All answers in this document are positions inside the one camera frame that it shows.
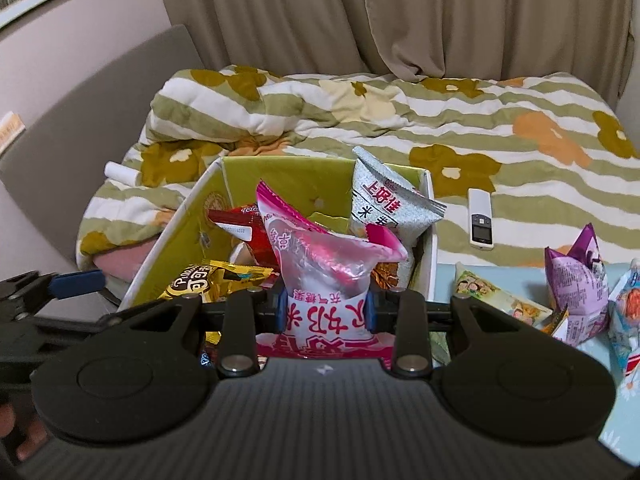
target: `purple snack bag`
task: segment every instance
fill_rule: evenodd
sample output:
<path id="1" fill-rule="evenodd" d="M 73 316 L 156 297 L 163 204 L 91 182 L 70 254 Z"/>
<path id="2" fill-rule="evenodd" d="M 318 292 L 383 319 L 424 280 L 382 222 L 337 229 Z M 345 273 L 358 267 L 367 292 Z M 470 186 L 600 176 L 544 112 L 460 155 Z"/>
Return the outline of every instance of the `purple snack bag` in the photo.
<path id="1" fill-rule="evenodd" d="M 593 225 L 585 225 L 566 256 L 546 248 L 545 270 L 553 308 L 568 306 L 565 343 L 577 346 L 606 329 L 609 285 Z"/>

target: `beige curtain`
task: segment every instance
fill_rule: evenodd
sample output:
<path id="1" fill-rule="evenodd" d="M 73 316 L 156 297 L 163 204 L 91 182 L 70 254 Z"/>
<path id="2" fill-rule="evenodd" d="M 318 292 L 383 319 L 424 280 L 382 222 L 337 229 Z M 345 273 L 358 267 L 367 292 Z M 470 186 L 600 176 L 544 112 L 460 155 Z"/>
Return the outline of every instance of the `beige curtain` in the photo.
<path id="1" fill-rule="evenodd" d="M 205 65 L 507 79 L 570 72 L 612 106 L 631 0 L 164 0 Z"/>

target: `light blue table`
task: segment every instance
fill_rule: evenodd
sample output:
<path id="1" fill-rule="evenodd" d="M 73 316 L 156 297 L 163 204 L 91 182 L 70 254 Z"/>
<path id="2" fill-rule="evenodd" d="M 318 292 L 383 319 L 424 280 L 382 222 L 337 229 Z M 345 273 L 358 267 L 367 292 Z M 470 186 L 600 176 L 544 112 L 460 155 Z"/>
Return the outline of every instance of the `light blue table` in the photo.
<path id="1" fill-rule="evenodd" d="M 479 276 L 509 292 L 543 305 L 549 305 L 546 276 L 543 269 L 527 267 L 467 266 Z M 609 287 L 613 288 L 628 265 L 607 266 Z M 455 266 L 438 264 L 435 301 L 448 302 L 455 276 Z M 622 383 L 622 373 L 606 334 L 586 341 L 578 347 L 601 362 L 613 375 L 618 386 L 616 404 L 609 416 L 600 441 L 627 462 L 640 464 L 640 372 L 635 381 Z"/>

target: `snack bag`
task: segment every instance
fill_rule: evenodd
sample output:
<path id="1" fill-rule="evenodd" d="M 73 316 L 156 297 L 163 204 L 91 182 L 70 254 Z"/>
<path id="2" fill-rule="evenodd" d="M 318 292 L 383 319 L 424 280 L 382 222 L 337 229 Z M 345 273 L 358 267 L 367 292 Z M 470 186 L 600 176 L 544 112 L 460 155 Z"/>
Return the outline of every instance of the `snack bag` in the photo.
<path id="1" fill-rule="evenodd" d="M 640 259 L 622 275 L 609 296 L 609 339 L 627 378 L 640 363 Z"/>
<path id="2" fill-rule="evenodd" d="M 170 300 L 183 294 L 200 294 L 203 303 L 224 298 L 236 290 L 260 285 L 271 275 L 268 267 L 236 266 L 226 262 L 204 261 L 187 267 L 172 281 L 160 298 Z"/>
<path id="3" fill-rule="evenodd" d="M 256 204 L 237 207 L 229 211 L 209 209 L 207 219 L 245 242 L 259 266 L 277 270 L 278 263 Z"/>
<path id="4" fill-rule="evenodd" d="M 407 256 L 398 263 L 397 272 L 393 272 L 395 265 L 386 266 L 374 278 L 381 288 L 407 288 L 414 268 L 413 248 L 429 226 L 444 218 L 447 207 L 425 197 L 364 148 L 357 146 L 353 153 L 358 160 L 353 170 L 351 232 L 363 236 L 369 223 L 391 229 Z"/>
<path id="5" fill-rule="evenodd" d="M 200 366 L 213 368 L 218 353 L 220 332 L 205 332 L 205 339 L 200 348 Z"/>
<path id="6" fill-rule="evenodd" d="M 565 342 L 577 346 L 602 332 L 609 285 L 593 226 L 584 227 L 567 256 L 546 248 L 545 271 L 553 308 L 569 310 Z"/>
<path id="7" fill-rule="evenodd" d="M 459 294 L 469 294 L 509 316 L 528 325 L 539 328 L 552 314 L 546 306 L 531 300 L 523 300 L 510 294 L 493 283 L 484 280 L 460 263 L 456 263 L 456 290 Z"/>
<path id="8" fill-rule="evenodd" d="M 548 323 L 540 331 L 550 335 L 558 341 L 566 342 L 566 335 L 569 328 L 569 308 L 558 308 L 549 317 Z"/>
<path id="9" fill-rule="evenodd" d="M 332 234 L 305 219 L 261 182 L 256 195 L 289 294 L 283 334 L 258 336 L 264 356 L 390 359 L 393 336 L 365 327 L 364 303 L 378 262 L 406 250 L 384 226 L 368 225 L 369 240 Z"/>

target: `striped comforter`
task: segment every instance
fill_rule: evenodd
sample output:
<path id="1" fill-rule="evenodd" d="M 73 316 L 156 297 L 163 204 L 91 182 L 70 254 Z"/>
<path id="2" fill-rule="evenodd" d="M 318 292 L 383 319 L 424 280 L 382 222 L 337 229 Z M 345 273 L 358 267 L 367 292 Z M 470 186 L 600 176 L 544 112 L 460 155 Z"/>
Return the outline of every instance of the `striped comforter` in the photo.
<path id="1" fill-rule="evenodd" d="M 158 92 L 123 161 L 141 185 L 106 180 L 97 191 L 78 264 L 157 235 L 220 155 L 352 158 L 355 145 L 431 171 L 449 206 L 440 262 L 542 266 L 544 247 L 566 250 L 587 222 L 607 261 L 640 254 L 640 155 L 599 95 L 571 75 L 409 83 L 231 66 L 178 72 Z M 491 252 L 468 243 L 471 187 L 492 193 Z"/>

